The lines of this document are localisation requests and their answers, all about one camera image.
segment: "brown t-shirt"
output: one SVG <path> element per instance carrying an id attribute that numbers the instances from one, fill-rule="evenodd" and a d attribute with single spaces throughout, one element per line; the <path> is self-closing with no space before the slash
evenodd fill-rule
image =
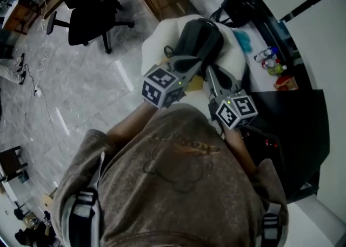
<path id="1" fill-rule="evenodd" d="M 250 180 L 198 110 L 173 105 L 121 150 L 105 134 L 87 132 L 55 194 L 60 238 L 66 199 L 89 184 L 103 151 L 101 246 L 253 246 L 270 202 L 282 204 L 281 224 L 288 223 L 271 160 Z"/>

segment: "bottle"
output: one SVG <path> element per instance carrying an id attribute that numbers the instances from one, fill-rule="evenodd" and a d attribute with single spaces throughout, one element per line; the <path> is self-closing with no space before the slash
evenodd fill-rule
<path id="1" fill-rule="evenodd" d="M 267 58 L 265 61 L 263 61 L 262 67 L 265 69 L 273 68 L 276 65 L 280 64 L 280 62 L 280 59 L 278 59 L 276 55 L 274 55 L 272 58 Z"/>
<path id="2" fill-rule="evenodd" d="M 268 73 L 272 76 L 276 75 L 276 74 L 280 74 L 282 73 L 283 71 L 285 71 L 287 69 L 287 66 L 286 65 L 277 65 L 276 67 L 274 68 L 269 68 L 268 69 Z"/>
<path id="3" fill-rule="evenodd" d="M 254 56 L 254 59 L 255 61 L 262 61 L 268 57 L 273 56 L 274 54 L 277 54 L 278 52 L 279 49 L 277 47 L 268 47 L 267 49 Z"/>

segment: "white cable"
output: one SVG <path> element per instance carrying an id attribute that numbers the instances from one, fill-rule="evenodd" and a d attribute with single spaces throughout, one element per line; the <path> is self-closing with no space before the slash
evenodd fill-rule
<path id="1" fill-rule="evenodd" d="M 47 3 L 46 3 L 45 0 L 44 0 L 44 4 L 45 4 L 45 13 L 44 13 L 44 15 L 43 15 L 43 17 L 42 17 L 42 19 L 41 19 L 41 21 L 40 21 L 40 24 L 41 24 L 41 27 L 42 27 L 42 32 L 47 32 L 47 30 L 43 30 L 43 24 L 42 24 L 42 21 L 44 20 L 44 17 L 45 17 L 45 15 L 46 15 L 46 13 L 47 13 Z M 36 73 L 38 73 L 38 72 L 40 72 L 40 71 L 42 71 L 42 70 L 45 70 L 44 61 L 45 61 L 46 59 L 48 59 L 48 55 L 45 53 L 45 51 L 46 51 L 47 46 L 48 46 L 49 36 L 48 36 L 47 34 L 46 34 L 46 36 L 47 36 L 47 40 L 46 40 L 45 43 L 43 44 L 43 46 L 44 46 L 43 55 L 45 56 L 45 58 L 43 58 L 43 59 L 41 60 L 41 63 L 42 63 L 42 65 L 43 65 L 43 68 L 36 70 Z"/>

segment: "floor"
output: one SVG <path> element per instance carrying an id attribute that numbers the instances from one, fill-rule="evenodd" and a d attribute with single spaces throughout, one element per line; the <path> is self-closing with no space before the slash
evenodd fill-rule
<path id="1" fill-rule="evenodd" d="M 42 68 L 46 41 L 38 20 L 27 36 L 19 38 L 14 56 L 25 53 L 25 62 L 44 95 L 33 96 L 30 77 L 23 86 L 0 78 L 0 150 L 21 146 L 30 179 L 18 196 L 19 203 L 28 201 L 37 215 L 41 195 L 60 182 L 86 131 L 107 132 L 143 102 L 141 45 L 157 22 L 142 0 L 119 1 L 124 10 L 118 12 L 117 20 L 133 19 L 136 25 L 110 30 L 110 55 L 104 52 L 102 37 L 88 46 L 70 46 L 66 29 L 57 26 L 49 36 L 45 70 L 36 72 Z M 57 19 L 69 21 L 71 12 L 62 4 Z"/>

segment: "marble floor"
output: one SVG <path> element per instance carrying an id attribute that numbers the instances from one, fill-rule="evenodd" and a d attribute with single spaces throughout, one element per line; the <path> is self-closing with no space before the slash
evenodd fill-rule
<path id="1" fill-rule="evenodd" d="M 21 158 L 29 164 L 30 179 L 18 199 L 20 204 L 28 201 L 38 216 L 42 215 L 38 208 L 41 195 L 60 182 L 86 131 L 107 132 L 142 102 L 141 45 L 157 22 L 142 0 L 119 1 L 124 10 L 118 12 L 117 20 L 133 19 L 136 25 L 110 30 L 110 55 L 104 52 L 102 37 L 88 46 L 70 46 L 66 28 L 56 26 L 49 36 L 45 69 L 37 72 L 43 67 L 46 41 L 39 19 L 17 41 L 14 57 L 25 53 L 25 63 L 43 96 L 33 96 L 28 76 L 22 86 L 0 78 L 0 151 L 22 147 Z M 62 4 L 57 19 L 69 21 L 71 12 Z"/>

